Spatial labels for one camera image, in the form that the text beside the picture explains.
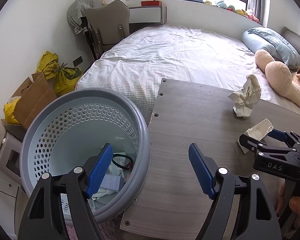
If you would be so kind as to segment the person's hand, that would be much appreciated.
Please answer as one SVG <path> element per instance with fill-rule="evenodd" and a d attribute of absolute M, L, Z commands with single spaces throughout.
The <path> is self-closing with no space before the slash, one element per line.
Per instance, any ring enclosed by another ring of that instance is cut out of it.
<path fill-rule="evenodd" d="M 285 196 L 286 186 L 282 184 L 279 191 L 279 198 L 277 202 L 276 214 L 279 215 L 284 206 L 284 196 Z M 293 213 L 297 215 L 294 222 L 294 227 L 298 228 L 300 226 L 300 197 L 292 197 L 289 201 L 289 207 Z"/>

